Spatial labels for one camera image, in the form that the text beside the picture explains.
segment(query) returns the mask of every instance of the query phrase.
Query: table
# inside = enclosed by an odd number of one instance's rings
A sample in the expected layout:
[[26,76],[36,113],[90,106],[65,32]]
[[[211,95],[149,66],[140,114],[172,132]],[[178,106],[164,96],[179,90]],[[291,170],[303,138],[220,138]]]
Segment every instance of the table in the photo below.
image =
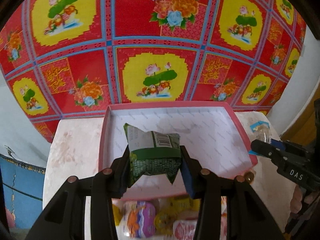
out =
[[[250,124],[257,121],[269,122],[260,112],[237,112],[236,115],[251,141],[255,136]],[[102,122],[103,118],[64,119],[59,122],[44,177],[43,208],[69,176],[75,175],[83,179],[98,172]],[[271,124],[270,129],[272,138],[279,140]],[[295,184],[279,175],[270,159],[258,156],[258,164],[253,170],[256,173],[251,184],[253,189],[284,231]],[[91,197],[87,197],[84,229],[86,240],[91,239],[90,201]]]

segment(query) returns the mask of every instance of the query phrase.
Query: human hand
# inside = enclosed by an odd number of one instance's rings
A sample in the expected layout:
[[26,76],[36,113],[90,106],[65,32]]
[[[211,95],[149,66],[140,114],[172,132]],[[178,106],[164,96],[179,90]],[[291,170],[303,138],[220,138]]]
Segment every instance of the human hand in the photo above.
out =
[[[318,194],[319,194],[319,190],[312,192],[310,195],[305,197],[304,202],[307,204],[311,204],[316,199]],[[298,213],[301,210],[302,208],[301,201],[302,201],[302,192],[299,185],[296,185],[293,192],[292,200],[290,202],[290,211],[292,213]]]

